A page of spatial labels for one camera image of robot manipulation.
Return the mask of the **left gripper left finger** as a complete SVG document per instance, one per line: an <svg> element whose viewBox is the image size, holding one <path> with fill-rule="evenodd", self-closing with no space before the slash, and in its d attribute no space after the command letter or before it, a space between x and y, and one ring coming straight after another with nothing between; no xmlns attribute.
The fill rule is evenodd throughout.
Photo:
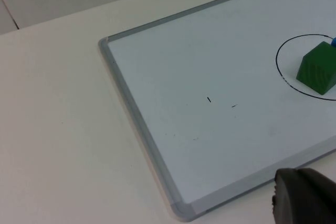
<svg viewBox="0 0 336 224"><path fill-rule="evenodd" d="M283 168L275 174L272 213L275 223L309 223L307 210L309 185L298 171Z"/></svg>

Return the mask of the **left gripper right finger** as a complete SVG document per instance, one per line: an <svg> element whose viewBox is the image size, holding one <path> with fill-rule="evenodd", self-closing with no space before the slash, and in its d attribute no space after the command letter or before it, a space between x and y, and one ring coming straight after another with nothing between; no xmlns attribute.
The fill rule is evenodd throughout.
<svg viewBox="0 0 336 224"><path fill-rule="evenodd" d="M298 170L309 185L310 223L335 223L335 182L312 168Z"/></svg>

